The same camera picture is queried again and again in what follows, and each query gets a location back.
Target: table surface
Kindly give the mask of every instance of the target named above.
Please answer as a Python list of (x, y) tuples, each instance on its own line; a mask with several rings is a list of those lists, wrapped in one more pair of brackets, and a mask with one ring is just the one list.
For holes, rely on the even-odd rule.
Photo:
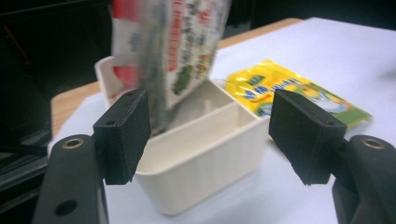
[[(395, 40), (395, 31), (313, 18), (219, 50), (210, 78), (224, 79), (272, 59), (373, 115), (346, 139), (362, 133), (396, 146)], [(92, 134), (93, 123), (104, 112), (101, 94), (88, 97), (53, 142)], [(336, 223), (333, 177), (327, 185), (304, 186), (274, 145), (265, 150), (256, 172), (178, 216), (156, 211), (135, 180), (106, 186), (110, 223)]]
[[(295, 24), (302, 20), (299, 19), (285, 19), (272, 24), (265, 25), (261, 28), (254, 29), (240, 35), (235, 35), (219, 42), (219, 49), (230, 47), (231, 45), (240, 43), (258, 35), (264, 35), (273, 32), (277, 29)], [(98, 82), (81, 86), (71, 91), (63, 92), (55, 96), (51, 100), (51, 119), (52, 119), (52, 135), (56, 134), (61, 129), (64, 122), (73, 114), (81, 102), (90, 95), (100, 91)]]

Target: red and white package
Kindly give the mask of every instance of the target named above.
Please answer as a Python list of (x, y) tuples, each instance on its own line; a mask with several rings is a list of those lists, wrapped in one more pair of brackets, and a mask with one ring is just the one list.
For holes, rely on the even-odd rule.
[(207, 79), (230, 0), (113, 0), (113, 71), (123, 87), (148, 90), (151, 128)]

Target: cartoon graphic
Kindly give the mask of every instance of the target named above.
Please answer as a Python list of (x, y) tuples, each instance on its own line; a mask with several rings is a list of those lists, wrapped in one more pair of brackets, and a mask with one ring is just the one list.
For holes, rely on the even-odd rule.
[(177, 73), (177, 81), (174, 84), (173, 93), (179, 95), (181, 91), (186, 89), (187, 85), (190, 82), (192, 73), (192, 66), (186, 65), (184, 66), (180, 72)]
[(205, 76), (205, 73), (207, 71), (207, 67), (206, 67), (207, 60), (208, 60), (208, 55), (202, 54), (199, 56), (199, 62), (195, 66), (197, 69), (195, 78), (200, 78)]
[(300, 87), (300, 89), (304, 92), (306, 98), (329, 113), (347, 112), (348, 106), (346, 102), (326, 94), (324, 91), (318, 91), (307, 85)]

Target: screw hole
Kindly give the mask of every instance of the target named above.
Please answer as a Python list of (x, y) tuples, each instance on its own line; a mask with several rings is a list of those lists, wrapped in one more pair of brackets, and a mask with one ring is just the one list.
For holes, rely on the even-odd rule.
[(364, 138), (361, 140), (361, 142), (367, 147), (372, 147), (375, 149), (384, 149), (385, 148), (384, 144), (382, 144), (381, 142), (378, 142), (372, 138)]
[(62, 146), (63, 148), (72, 149), (81, 146), (83, 143), (84, 140), (82, 140), (81, 138), (73, 138), (64, 142)]
[(76, 200), (68, 200), (66, 202), (60, 203), (55, 208), (55, 214), (59, 217), (66, 216), (72, 213), (77, 208), (77, 201)]
[(113, 125), (113, 124), (115, 124), (116, 123), (116, 121), (114, 121), (114, 120), (109, 120), (108, 122), (106, 122), (106, 125)]

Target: yellow snack bag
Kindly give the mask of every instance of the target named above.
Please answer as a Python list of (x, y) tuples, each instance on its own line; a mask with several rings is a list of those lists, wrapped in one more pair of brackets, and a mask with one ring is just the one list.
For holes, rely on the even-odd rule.
[(228, 76), (225, 90), (258, 116), (271, 114), (274, 91), (295, 91), (344, 122), (348, 129), (372, 116), (274, 62), (265, 60)]

